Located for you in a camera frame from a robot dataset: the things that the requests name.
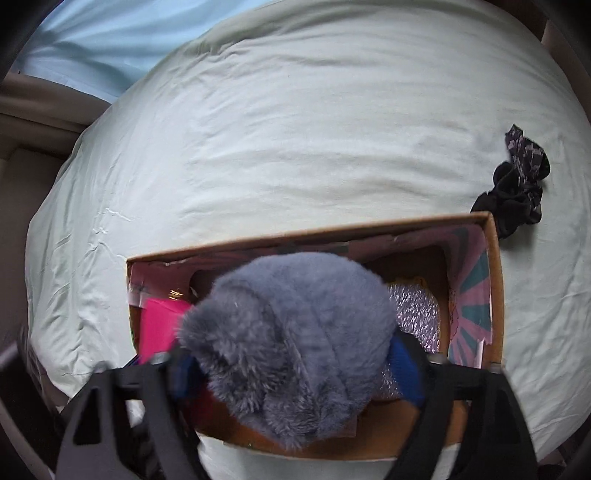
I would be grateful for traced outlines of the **pink zip pouch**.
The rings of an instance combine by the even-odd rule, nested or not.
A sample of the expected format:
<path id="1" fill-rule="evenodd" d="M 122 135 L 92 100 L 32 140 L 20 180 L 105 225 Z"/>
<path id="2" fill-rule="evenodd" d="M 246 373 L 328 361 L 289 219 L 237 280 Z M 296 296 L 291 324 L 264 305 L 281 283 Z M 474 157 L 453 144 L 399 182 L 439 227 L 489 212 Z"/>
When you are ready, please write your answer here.
<path id="1" fill-rule="evenodd" d="M 175 340 L 181 317 L 191 304 L 180 299 L 149 298 L 140 313 L 139 363 L 168 351 Z"/>

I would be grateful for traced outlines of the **grey fluffy plush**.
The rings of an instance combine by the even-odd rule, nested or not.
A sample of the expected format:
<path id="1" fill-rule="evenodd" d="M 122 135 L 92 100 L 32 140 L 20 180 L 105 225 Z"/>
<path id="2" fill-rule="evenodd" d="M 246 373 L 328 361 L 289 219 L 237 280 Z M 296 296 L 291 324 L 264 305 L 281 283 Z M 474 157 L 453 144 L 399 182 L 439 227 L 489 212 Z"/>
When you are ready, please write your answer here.
<path id="1" fill-rule="evenodd" d="M 177 337 L 232 416 L 297 450 L 337 436 L 372 400 L 397 323 L 380 276 L 309 252 L 218 277 Z"/>

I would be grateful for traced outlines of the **black sock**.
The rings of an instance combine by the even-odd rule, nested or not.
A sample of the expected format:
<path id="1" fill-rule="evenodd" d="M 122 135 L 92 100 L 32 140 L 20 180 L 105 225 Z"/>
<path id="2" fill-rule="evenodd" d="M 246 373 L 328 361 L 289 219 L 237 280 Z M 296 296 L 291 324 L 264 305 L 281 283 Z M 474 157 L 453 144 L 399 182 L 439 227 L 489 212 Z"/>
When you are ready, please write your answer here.
<path id="1" fill-rule="evenodd" d="M 503 162 L 494 172 L 493 183 L 490 191 L 477 197 L 471 211 L 492 214 L 500 240 L 507 239 L 523 225 L 541 221 L 543 188 L 536 171 Z"/>

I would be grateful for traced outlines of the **dark patterned scrunchie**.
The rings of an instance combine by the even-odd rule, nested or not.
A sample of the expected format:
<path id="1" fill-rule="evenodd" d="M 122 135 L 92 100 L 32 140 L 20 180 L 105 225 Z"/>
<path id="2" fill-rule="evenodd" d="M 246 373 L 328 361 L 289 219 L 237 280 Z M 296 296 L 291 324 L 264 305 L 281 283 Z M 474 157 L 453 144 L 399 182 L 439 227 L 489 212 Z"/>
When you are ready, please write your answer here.
<path id="1" fill-rule="evenodd" d="M 505 134 L 505 144 L 510 163 L 523 182 L 536 184 L 546 179 L 551 171 L 544 149 L 524 135 L 524 131 L 513 124 Z"/>

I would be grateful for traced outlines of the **orange pom-pom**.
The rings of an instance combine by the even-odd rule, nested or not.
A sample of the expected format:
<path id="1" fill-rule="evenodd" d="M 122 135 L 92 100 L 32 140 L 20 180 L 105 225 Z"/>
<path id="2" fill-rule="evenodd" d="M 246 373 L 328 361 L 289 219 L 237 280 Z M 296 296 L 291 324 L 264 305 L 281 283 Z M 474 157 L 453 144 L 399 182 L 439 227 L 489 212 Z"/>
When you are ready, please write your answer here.
<path id="1" fill-rule="evenodd" d="M 224 435 L 231 427 L 232 418 L 228 408 L 214 398 L 207 387 L 201 391 L 198 397 L 198 415 L 200 429 L 205 433 Z"/>

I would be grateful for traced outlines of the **cardboard box with pink lining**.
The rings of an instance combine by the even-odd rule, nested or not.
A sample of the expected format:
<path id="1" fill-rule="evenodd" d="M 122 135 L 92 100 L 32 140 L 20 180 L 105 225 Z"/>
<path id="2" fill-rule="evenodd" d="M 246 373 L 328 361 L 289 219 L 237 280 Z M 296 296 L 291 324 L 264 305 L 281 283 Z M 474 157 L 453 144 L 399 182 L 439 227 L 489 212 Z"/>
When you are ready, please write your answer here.
<path id="1" fill-rule="evenodd" d="M 140 311 L 148 298 L 188 293 L 190 277 L 202 288 L 221 273 L 260 256 L 322 251 L 346 256 L 389 284 L 424 284 L 440 309 L 440 352 L 451 362 L 486 367 L 499 362 L 504 341 L 504 285 L 491 215 L 474 213 L 287 232 L 131 257 L 126 262 L 133 343 L 139 346 Z M 287 451 L 232 418 L 224 435 L 200 429 L 197 400 L 188 404 L 202 438 L 270 455 L 315 460 L 387 460 L 396 457 L 419 412 L 402 400 L 373 401 L 337 438 Z"/>

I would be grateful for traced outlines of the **pale green bed sheet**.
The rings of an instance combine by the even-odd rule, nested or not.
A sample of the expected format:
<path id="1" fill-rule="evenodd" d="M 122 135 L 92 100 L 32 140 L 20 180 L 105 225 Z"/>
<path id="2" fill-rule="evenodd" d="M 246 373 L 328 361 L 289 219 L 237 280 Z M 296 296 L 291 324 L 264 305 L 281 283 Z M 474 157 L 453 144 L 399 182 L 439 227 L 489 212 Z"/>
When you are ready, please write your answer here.
<path id="1" fill-rule="evenodd" d="M 565 74 L 477 1 L 280 1 L 180 46 L 78 138 L 32 218 L 31 344 L 75 394 L 133 356 L 128 258 L 468 212 L 520 127 L 541 222 L 502 244 L 504 362 L 539 457 L 590 413 L 590 125 Z"/>

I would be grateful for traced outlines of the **light blue hanging cloth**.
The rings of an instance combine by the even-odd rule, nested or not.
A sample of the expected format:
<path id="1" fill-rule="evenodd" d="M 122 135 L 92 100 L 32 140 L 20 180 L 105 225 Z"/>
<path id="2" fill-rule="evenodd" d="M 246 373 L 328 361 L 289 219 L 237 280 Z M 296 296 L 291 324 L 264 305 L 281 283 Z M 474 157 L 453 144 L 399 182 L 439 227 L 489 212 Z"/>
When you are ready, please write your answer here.
<path id="1" fill-rule="evenodd" d="M 114 102 L 168 53 L 217 23 L 263 6 L 235 1 L 63 1 L 11 71 Z"/>

